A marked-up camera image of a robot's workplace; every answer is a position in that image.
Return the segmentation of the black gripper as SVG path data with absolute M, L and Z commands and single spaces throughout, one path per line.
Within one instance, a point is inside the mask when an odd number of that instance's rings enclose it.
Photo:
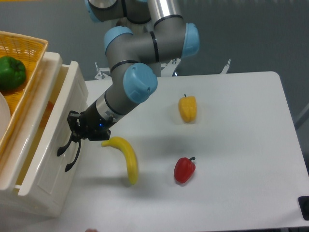
M 98 98 L 85 111 L 69 111 L 67 122 L 71 131 L 70 140 L 81 143 L 81 140 L 105 141 L 110 139 L 110 127 L 120 120 L 105 98 Z

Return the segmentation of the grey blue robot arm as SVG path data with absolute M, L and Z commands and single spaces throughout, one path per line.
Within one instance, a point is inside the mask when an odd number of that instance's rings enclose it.
M 134 33 L 117 26 L 104 36 L 112 85 L 85 111 L 70 111 L 70 142 L 108 140 L 110 127 L 146 101 L 157 88 L 151 64 L 185 58 L 199 50 L 196 26 L 186 23 L 176 0 L 88 0 L 92 19 L 126 18 L 152 23 L 148 32 Z

